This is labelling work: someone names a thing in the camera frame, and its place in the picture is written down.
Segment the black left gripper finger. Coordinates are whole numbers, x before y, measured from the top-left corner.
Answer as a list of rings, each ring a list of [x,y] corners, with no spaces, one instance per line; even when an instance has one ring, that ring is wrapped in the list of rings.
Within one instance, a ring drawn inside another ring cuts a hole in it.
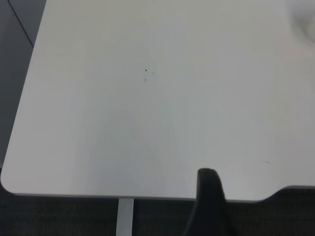
[[[196,200],[185,236],[238,236],[230,218],[221,179],[213,169],[197,172]]]

